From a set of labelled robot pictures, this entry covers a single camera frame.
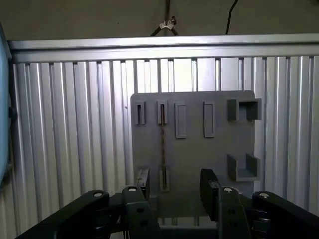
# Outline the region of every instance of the metal panel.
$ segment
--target metal panel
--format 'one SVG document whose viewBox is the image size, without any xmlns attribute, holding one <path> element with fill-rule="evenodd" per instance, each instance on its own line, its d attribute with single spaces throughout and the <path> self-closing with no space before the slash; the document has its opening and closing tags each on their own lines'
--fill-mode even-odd
<svg viewBox="0 0 319 239">
<path fill-rule="evenodd" d="M 0 195 L 1 238 L 15 237 L 88 190 L 113 194 L 134 182 L 134 92 L 253 90 L 263 100 L 262 120 L 255 122 L 263 169 L 255 190 L 319 215 L 318 34 L 10 45 L 18 118 L 11 129 L 14 171 Z"/>
</svg>

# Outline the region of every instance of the corrugated aluminum wall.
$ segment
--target corrugated aluminum wall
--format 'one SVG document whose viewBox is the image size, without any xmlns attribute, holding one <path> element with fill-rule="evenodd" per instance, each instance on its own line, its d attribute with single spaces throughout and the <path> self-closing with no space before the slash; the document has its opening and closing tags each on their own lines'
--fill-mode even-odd
<svg viewBox="0 0 319 239">
<path fill-rule="evenodd" d="M 253 90 L 263 100 L 255 155 L 264 170 L 255 189 L 319 215 L 319 56 L 28 62 L 14 63 L 13 75 L 18 120 L 0 238 L 88 190 L 133 183 L 136 92 Z"/>
</svg>

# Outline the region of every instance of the blue object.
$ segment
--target blue object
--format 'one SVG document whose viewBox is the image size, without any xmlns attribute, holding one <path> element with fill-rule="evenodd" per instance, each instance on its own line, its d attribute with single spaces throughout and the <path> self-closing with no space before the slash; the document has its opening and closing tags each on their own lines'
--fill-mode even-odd
<svg viewBox="0 0 319 239">
<path fill-rule="evenodd" d="M 8 45 L 0 24 L 0 183 L 8 162 Z"/>
</svg>

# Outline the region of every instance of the gray plastic board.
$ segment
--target gray plastic board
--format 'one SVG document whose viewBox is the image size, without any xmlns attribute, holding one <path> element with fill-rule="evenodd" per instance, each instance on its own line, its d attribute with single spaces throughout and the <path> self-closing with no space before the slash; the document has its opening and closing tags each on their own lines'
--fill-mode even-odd
<svg viewBox="0 0 319 239">
<path fill-rule="evenodd" d="M 162 111 L 166 192 L 160 173 Z M 260 170 L 253 157 L 260 100 L 252 91 L 134 94 L 131 113 L 135 179 L 141 168 L 150 169 L 151 204 L 159 217 L 206 215 L 199 194 L 201 168 L 213 169 L 222 186 L 251 197 Z"/>
</svg>

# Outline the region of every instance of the black cable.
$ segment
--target black cable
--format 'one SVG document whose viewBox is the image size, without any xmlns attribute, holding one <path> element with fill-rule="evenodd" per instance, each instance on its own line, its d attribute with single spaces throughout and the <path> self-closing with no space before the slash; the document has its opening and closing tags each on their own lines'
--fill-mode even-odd
<svg viewBox="0 0 319 239">
<path fill-rule="evenodd" d="M 229 25 L 230 25 L 230 20 L 231 20 L 231 12 L 233 11 L 233 9 L 234 9 L 234 7 L 236 6 L 237 3 L 238 3 L 238 0 L 235 0 L 233 5 L 231 6 L 231 8 L 229 10 L 227 27 L 226 27 L 226 32 L 225 32 L 226 35 L 228 34 L 228 30 L 229 30 Z"/>
<path fill-rule="evenodd" d="M 169 20 L 170 0 L 165 0 L 165 21 Z"/>
</svg>

